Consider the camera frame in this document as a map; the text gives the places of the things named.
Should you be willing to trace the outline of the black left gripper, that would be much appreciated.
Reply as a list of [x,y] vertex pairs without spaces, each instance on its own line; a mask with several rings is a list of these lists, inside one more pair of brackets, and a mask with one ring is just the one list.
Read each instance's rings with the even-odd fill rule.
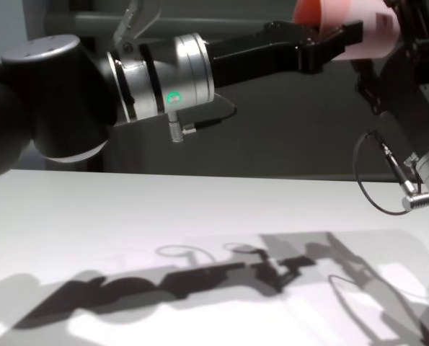
[[[351,46],[362,43],[363,23],[340,25],[323,37],[323,56],[332,60],[355,60]],[[215,88],[282,72],[315,74],[323,63],[314,50],[317,31],[306,25],[269,22],[259,32],[207,45]]]

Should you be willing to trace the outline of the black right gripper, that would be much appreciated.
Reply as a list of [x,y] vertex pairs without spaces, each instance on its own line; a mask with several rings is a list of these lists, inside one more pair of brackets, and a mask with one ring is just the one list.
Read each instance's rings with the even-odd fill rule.
[[372,59],[351,60],[355,90],[372,113],[388,112],[418,156],[429,152],[429,38],[418,40],[416,12],[420,1],[385,0],[397,16],[404,44],[378,74]]

